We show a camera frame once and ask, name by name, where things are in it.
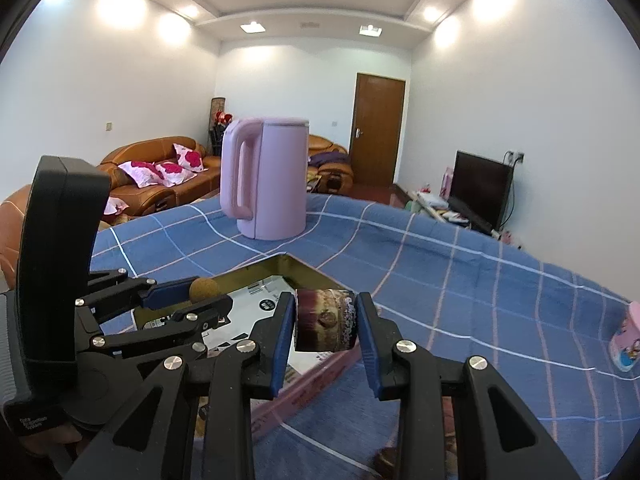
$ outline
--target pink electric kettle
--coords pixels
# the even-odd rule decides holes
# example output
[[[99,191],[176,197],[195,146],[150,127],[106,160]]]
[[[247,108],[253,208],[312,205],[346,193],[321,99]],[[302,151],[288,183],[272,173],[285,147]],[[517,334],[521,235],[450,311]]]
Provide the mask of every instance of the pink electric kettle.
[[[244,119],[226,129],[220,205],[244,236],[281,240],[305,229],[308,137],[304,119]]]

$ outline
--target blue gripper pad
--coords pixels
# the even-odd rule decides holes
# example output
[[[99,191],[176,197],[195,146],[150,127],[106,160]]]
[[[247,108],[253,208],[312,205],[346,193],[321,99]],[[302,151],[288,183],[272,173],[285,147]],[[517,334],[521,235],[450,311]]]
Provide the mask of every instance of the blue gripper pad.
[[[372,389],[374,396],[379,399],[382,392],[382,381],[380,380],[380,356],[378,355],[378,347],[373,339],[369,316],[367,315],[361,294],[356,297],[356,312],[358,316],[358,339],[360,340],[362,362],[364,363],[364,369],[367,373],[367,381],[369,382],[369,388]]]
[[[296,313],[296,299],[293,294],[288,294],[287,306],[284,311],[280,332],[273,349],[273,361],[271,368],[270,390],[273,397],[278,396],[278,392],[284,384],[284,373],[289,361],[289,348],[291,347],[291,337],[293,336],[293,321]]]
[[[196,278],[197,276],[193,276],[192,278],[159,283],[153,286],[143,296],[142,306],[151,310],[158,310],[183,301],[189,301],[189,288]]]

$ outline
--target white wall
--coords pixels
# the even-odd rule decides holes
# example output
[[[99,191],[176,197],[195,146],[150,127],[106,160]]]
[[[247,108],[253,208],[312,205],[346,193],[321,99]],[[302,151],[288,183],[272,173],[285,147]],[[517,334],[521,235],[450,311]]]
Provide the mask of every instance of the white wall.
[[[543,260],[640,298],[640,51],[606,0],[516,0],[494,22],[469,1],[458,40],[414,52],[399,181],[431,182],[456,150],[516,169],[508,228]]]
[[[398,48],[329,38],[225,42],[216,95],[226,97],[225,108],[236,118],[302,117],[311,133],[348,149],[358,72],[407,81],[402,143],[411,53]]]
[[[148,0],[139,28],[114,28],[98,1],[43,0],[0,64],[0,198],[31,181],[43,154],[98,164],[136,140],[206,140],[219,42],[192,30],[168,45],[157,32],[168,11]]]

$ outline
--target pink cup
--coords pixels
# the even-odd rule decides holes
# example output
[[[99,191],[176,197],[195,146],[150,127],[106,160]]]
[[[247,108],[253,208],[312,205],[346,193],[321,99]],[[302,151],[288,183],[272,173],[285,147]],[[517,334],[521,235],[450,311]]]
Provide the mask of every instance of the pink cup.
[[[611,339],[609,355],[623,372],[631,370],[640,357],[640,303],[637,301],[629,305],[622,326]]]

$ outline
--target flat screen tv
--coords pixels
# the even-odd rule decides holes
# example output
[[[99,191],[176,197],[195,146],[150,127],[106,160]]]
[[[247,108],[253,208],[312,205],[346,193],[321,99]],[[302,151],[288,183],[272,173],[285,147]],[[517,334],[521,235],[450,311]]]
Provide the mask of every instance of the flat screen tv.
[[[462,202],[466,208],[498,230],[507,209],[513,168],[482,156],[458,152],[449,194],[450,205]]]

